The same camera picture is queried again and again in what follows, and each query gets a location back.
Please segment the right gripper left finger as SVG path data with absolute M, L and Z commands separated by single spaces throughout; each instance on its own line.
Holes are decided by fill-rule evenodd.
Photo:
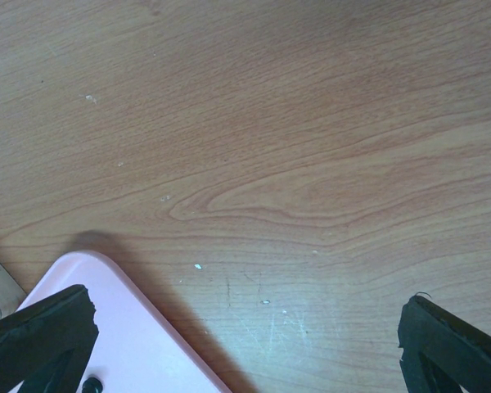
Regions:
M 0 392 L 76 392 L 99 329 L 74 284 L 0 319 Z

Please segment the black queen chess piece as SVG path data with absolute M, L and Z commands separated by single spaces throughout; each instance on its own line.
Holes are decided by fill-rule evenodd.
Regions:
M 96 377 L 88 377 L 82 384 L 81 393 L 102 393 L 103 385 Z

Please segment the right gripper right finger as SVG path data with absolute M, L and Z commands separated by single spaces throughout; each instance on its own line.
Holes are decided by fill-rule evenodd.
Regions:
M 491 336 L 429 299 L 403 306 L 398 338 L 409 392 L 491 392 Z

